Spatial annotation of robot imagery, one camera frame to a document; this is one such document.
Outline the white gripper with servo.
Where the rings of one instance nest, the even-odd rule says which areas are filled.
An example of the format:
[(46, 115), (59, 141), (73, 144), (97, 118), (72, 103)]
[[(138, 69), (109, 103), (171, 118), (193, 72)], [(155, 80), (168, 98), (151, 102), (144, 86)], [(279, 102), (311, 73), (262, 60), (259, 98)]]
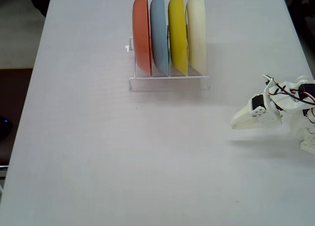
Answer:
[(232, 117), (230, 125), (233, 129), (258, 129), (276, 128), (283, 124), (281, 119), (259, 119), (263, 115), (282, 116), (269, 96), (269, 88), (265, 88), (261, 94), (254, 95), (252, 100)]

